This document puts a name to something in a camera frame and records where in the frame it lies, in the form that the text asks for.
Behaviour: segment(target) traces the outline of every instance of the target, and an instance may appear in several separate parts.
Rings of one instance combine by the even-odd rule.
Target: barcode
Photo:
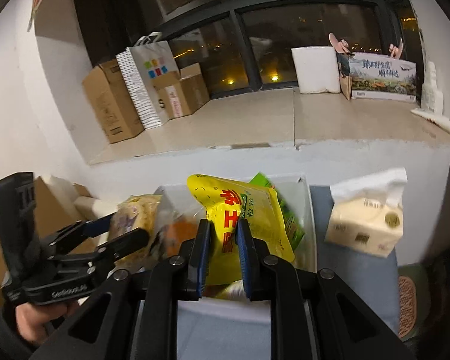
[[[372,207],[372,208],[383,208],[383,204],[379,203],[379,202],[374,202],[373,200],[369,200],[369,199],[365,199],[363,200],[363,205],[365,207]]]
[[[362,244],[366,244],[370,235],[364,233],[358,233],[355,237],[355,242],[361,242]]]
[[[342,225],[341,223],[336,223],[335,224],[335,230],[336,231],[341,231],[342,233],[345,232],[346,226]]]

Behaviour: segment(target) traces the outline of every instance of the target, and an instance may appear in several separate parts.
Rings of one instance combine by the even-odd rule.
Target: white tissue
[[[330,186],[330,191],[335,203],[368,198],[394,208],[402,206],[402,195],[406,184],[405,168],[393,168],[342,181]]]
[[[338,64],[331,46],[292,49],[300,93],[340,93]]]

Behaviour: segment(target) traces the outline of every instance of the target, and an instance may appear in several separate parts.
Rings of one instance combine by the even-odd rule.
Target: metal bolt
[[[325,280],[330,280],[334,278],[335,272],[329,268],[323,268],[320,270],[320,276]]]
[[[125,280],[128,277],[128,271],[126,269],[119,269],[112,274],[113,278],[117,281]]]
[[[272,256],[271,254],[269,254],[263,259],[263,262],[268,266],[274,266],[275,264],[278,263],[278,258],[276,256]]]
[[[168,262],[173,266],[180,266],[185,262],[185,260],[182,256],[173,256],[173,257],[170,257]]]

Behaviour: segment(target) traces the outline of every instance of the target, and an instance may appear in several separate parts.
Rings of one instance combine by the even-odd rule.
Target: windowsill
[[[414,103],[357,99],[297,88],[211,100],[195,114],[108,145],[90,164],[196,149],[301,145],[321,140],[450,144],[450,135],[410,113]]]

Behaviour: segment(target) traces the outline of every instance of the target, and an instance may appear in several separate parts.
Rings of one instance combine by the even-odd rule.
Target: tissue pack
[[[325,240],[387,257],[402,238],[403,212],[378,200],[358,198],[334,206]]]

